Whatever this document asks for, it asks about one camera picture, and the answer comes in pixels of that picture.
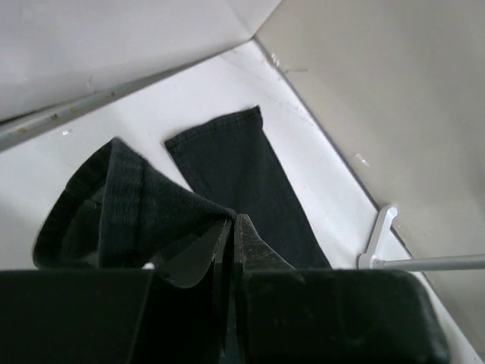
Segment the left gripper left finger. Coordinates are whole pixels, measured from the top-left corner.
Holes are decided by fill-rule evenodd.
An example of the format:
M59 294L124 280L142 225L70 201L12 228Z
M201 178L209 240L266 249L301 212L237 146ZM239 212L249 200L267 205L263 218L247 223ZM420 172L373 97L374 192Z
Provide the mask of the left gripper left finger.
M232 223L159 269L1 274L3 363L216 363L224 344Z

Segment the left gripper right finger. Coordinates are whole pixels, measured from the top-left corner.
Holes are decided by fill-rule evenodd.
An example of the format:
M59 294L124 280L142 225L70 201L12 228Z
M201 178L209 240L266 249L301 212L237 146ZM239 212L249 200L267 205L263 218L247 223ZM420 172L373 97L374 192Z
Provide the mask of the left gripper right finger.
M421 282L403 271L293 268L234 226L236 331L245 363L448 363Z

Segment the black trousers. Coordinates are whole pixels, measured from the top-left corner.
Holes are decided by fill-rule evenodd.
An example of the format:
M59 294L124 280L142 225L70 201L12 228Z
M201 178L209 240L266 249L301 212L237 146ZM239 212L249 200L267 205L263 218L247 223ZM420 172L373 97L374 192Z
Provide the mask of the black trousers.
M77 169L33 248L37 268L141 267L168 260L218 220L246 214L295 268L329 268L303 208L263 131L259 107L179 133L165 147L181 187L114 138Z

